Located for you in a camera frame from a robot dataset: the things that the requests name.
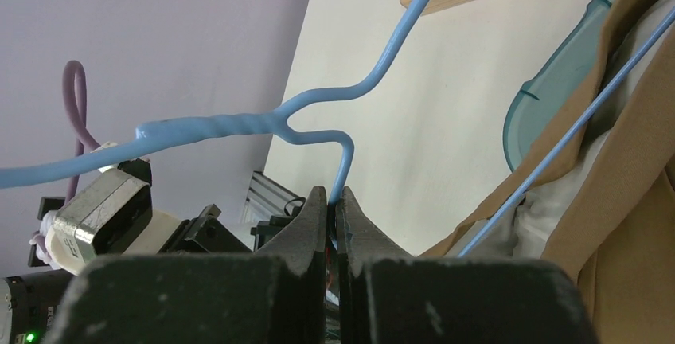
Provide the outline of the light blue wire hanger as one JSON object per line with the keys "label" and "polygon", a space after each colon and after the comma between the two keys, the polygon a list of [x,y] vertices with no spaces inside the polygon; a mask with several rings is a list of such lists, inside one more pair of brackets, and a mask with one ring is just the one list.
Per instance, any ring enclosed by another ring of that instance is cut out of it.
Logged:
{"label": "light blue wire hanger", "polygon": [[[231,135],[273,134],[294,145],[317,143],[339,143],[342,147],[341,165],[334,181],[330,203],[338,200],[338,193],[345,181],[354,156],[353,140],[344,132],[337,130],[299,132],[288,126],[288,119],[297,111],[316,103],[354,100],[373,90],[389,70],[402,44],[412,27],[419,19],[430,0],[413,0],[394,29],[387,45],[372,71],[358,84],[339,88],[316,88],[304,91],[279,105],[275,110],[263,114],[241,113],[235,115],[213,115],[209,117],[183,117],[144,123],[136,128],[136,137],[129,143],[99,150],[64,161],[37,166],[3,168],[1,187],[3,189],[19,186],[32,186],[46,182],[74,177],[100,167],[112,165],[132,158],[163,151],[205,139],[223,138]],[[560,141],[543,158],[512,195],[497,209],[495,214],[475,231],[465,246],[457,253],[467,256],[494,230],[501,219],[522,200],[528,187],[550,167],[572,137],[579,133],[587,121],[597,112],[617,87],[625,80],[638,62],[656,44],[674,22],[674,12],[669,11],[649,38],[636,53],[622,66],[607,86],[581,116],[565,132]]]}

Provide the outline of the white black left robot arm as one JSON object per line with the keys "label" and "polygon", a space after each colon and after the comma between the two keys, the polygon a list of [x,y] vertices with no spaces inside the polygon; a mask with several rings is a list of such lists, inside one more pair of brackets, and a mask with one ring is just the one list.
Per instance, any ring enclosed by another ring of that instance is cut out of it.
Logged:
{"label": "white black left robot arm", "polygon": [[[220,209],[206,206],[191,220],[155,211],[125,254],[250,252],[251,248],[222,225]],[[1,342],[39,343],[50,328],[73,278],[64,269],[1,279]]]}

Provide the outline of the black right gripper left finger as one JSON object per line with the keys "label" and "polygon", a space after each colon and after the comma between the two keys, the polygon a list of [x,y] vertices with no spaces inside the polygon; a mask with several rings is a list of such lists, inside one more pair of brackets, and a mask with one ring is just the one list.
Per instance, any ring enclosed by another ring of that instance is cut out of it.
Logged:
{"label": "black right gripper left finger", "polygon": [[322,343],[326,190],[253,253],[102,256],[68,286],[47,343]]}

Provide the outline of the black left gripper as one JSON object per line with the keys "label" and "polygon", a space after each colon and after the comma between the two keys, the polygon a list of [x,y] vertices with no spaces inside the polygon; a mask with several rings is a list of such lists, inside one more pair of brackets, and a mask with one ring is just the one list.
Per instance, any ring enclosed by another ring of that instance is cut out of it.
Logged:
{"label": "black left gripper", "polygon": [[218,221],[220,209],[207,205],[200,215],[182,221],[159,253],[250,253],[252,250]]}

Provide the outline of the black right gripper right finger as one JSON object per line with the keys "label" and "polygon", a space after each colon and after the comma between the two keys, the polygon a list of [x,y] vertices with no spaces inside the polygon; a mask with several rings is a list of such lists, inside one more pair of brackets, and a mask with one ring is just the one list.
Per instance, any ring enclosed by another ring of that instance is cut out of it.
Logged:
{"label": "black right gripper right finger", "polygon": [[344,343],[596,343],[580,294],[543,260],[411,256],[349,188],[334,209]]}

